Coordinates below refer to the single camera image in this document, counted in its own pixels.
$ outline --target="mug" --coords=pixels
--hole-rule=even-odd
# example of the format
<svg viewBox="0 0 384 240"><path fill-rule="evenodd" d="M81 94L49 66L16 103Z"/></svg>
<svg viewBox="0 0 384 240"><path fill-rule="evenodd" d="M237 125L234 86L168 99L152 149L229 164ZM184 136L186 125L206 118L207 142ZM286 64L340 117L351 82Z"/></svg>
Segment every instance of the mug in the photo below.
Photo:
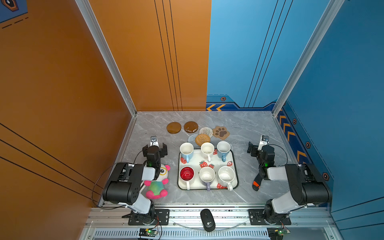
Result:
<svg viewBox="0 0 384 240"><path fill-rule="evenodd" d="M217 173L218 182L221 186L227 187L229 191L233 190L231 182L235 179L235 171L227 166L223 166Z"/></svg>
<svg viewBox="0 0 384 240"><path fill-rule="evenodd" d="M226 141L221 141L217 144L217 156L221 158L223 162L225 162L225 158L231 150L231 145Z"/></svg>
<svg viewBox="0 0 384 240"><path fill-rule="evenodd" d="M210 167L203 167L199 177L207 185L207 191L211 191L211 182L215 179L215 171Z"/></svg>
<svg viewBox="0 0 384 240"><path fill-rule="evenodd" d="M189 162L193 156L193 145L189 142L185 142L180 146L181 156Z"/></svg>
<svg viewBox="0 0 384 240"><path fill-rule="evenodd" d="M211 158L214 155L215 146L210 142L205 142L203 145L201 145L201 156L208 160L208 162L211 161Z"/></svg>
<svg viewBox="0 0 384 240"><path fill-rule="evenodd" d="M190 190L190 184L195 180L195 171L191 167L183 167L179 172L180 179L187 184L187 190Z"/></svg>

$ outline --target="plush toy's eye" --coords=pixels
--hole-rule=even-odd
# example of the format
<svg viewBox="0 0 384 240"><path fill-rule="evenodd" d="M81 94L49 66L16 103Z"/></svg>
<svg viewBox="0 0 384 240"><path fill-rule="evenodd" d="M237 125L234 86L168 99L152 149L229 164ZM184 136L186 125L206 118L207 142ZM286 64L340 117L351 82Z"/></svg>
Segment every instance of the plush toy's eye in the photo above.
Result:
<svg viewBox="0 0 384 240"><path fill-rule="evenodd" d="M160 175L165 175L167 173L167 169L166 168L160 168Z"/></svg>

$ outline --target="white mug handle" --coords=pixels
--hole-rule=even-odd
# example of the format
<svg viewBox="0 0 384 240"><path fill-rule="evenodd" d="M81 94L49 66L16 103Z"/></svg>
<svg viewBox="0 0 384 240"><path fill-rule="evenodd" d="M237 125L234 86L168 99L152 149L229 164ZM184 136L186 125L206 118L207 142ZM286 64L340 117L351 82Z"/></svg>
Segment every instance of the white mug handle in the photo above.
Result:
<svg viewBox="0 0 384 240"><path fill-rule="evenodd" d="M233 190L232 184L230 182L227 184L227 188L228 188L229 191Z"/></svg>

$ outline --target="blue mug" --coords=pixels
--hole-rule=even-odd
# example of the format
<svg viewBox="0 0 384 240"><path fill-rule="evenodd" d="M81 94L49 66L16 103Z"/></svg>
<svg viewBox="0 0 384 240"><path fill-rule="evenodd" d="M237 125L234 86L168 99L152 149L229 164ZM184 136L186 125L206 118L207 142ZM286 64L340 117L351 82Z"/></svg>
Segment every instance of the blue mug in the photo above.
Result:
<svg viewBox="0 0 384 240"><path fill-rule="evenodd" d="M226 141L221 141L217 144L217 156L221 158L223 162L226 161L226 156L228 155L230 150L231 145L229 145L229 143L227 143Z"/></svg>
<svg viewBox="0 0 384 240"><path fill-rule="evenodd" d="M193 156L193 145L189 142L185 142L180 146L181 156L189 162Z"/></svg>

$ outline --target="stuffed toy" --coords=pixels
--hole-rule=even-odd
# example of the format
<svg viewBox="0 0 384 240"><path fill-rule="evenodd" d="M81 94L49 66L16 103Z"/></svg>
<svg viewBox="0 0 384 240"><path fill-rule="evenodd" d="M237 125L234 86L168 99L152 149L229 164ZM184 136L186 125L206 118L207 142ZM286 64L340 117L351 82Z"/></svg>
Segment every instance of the stuffed toy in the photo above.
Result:
<svg viewBox="0 0 384 240"><path fill-rule="evenodd" d="M164 184L168 183L169 165L162 164L160 166L160 175L155 181L144 181L145 186L149 186L149 191L145 194L148 199L159 199L168 195L168 191L164 189Z"/></svg>

